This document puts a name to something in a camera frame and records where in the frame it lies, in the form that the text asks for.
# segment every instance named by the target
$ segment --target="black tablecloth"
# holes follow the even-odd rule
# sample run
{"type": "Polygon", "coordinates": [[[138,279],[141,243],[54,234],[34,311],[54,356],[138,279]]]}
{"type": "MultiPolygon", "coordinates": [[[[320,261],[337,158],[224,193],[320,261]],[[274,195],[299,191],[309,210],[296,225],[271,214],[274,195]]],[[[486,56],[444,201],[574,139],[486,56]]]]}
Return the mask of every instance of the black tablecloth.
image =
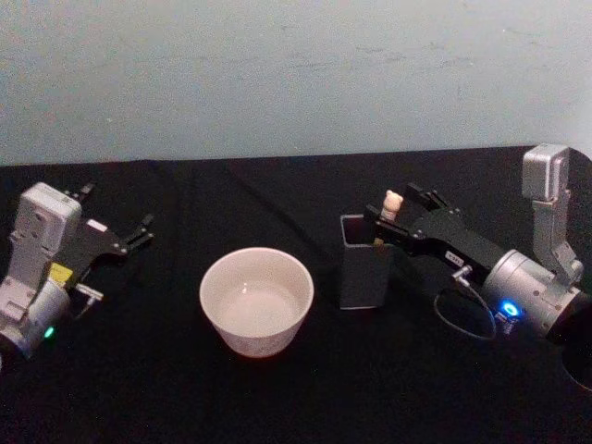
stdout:
{"type": "MultiPolygon", "coordinates": [[[[190,162],[0,168],[0,270],[19,195],[36,181],[96,191],[84,215],[125,234],[154,212],[153,245],[91,273],[102,306],[60,326],[0,377],[7,442],[576,442],[592,437],[592,398],[561,349],[517,327],[468,339],[431,309],[450,270],[413,259],[385,307],[342,312],[339,216],[408,181],[436,188],[466,224],[532,256],[521,197],[527,148],[190,162]],[[315,299],[295,340],[254,361],[204,317],[207,267],[248,246],[279,248],[311,270],[315,299]]],[[[568,240],[592,270],[592,163],[571,158],[568,240]]],[[[592,272],[583,282],[592,290],[592,272]]]]}

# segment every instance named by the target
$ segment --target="small cup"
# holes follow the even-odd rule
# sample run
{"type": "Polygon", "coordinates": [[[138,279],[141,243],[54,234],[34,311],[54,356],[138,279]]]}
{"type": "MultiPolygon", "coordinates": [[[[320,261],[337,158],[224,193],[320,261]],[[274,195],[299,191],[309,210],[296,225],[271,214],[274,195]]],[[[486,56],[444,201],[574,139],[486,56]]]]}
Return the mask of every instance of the small cup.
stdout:
{"type": "Polygon", "coordinates": [[[271,248],[245,248],[205,272],[200,303],[233,351],[265,358],[290,344],[314,293],[310,273],[296,258],[271,248]]]}

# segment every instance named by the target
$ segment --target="black container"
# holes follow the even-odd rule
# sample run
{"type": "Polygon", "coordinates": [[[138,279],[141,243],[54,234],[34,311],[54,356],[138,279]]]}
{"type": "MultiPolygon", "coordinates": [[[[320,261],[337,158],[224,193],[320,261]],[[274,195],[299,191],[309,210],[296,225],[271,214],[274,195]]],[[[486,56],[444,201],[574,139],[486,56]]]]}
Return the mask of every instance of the black container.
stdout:
{"type": "Polygon", "coordinates": [[[343,263],[339,308],[356,310],[382,306],[389,284],[394,247],[375,245],[372,230],[363,215],[340,218],[343,263]]]}

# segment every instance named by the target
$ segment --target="metal bracket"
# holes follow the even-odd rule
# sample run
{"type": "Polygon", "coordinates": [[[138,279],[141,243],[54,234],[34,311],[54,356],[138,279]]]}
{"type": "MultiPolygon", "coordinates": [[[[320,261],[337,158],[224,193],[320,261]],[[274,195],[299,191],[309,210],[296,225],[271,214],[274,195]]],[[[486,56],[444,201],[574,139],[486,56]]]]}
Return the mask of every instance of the metal bracket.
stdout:
{"type": "Polygon", "coordinates": [[[570,191],[569,148],[542,143],[524,155],[523,197],[533,201],[533,250],[541,264],[562,284],[578,282],[584,273],[565,239],[570,191]]]}
{"type": "Polygon", "coordinates": [[[79,223],[80,204],[44,183],[20,196],[13,253],[0,285],[0,315],[19,322],[44,284],[49,262],[79,223]]]}

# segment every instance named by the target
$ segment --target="light blue wall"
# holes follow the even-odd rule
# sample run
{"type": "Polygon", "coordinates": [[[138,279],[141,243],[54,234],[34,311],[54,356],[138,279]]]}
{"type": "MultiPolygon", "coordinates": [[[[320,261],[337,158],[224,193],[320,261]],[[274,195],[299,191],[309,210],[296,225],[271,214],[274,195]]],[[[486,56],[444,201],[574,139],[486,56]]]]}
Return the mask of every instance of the light blue wall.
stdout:
{"type": "Polygon", "coordinates": [[[0,163],[592,147],[590,1],[0,0],[0,163]]]}

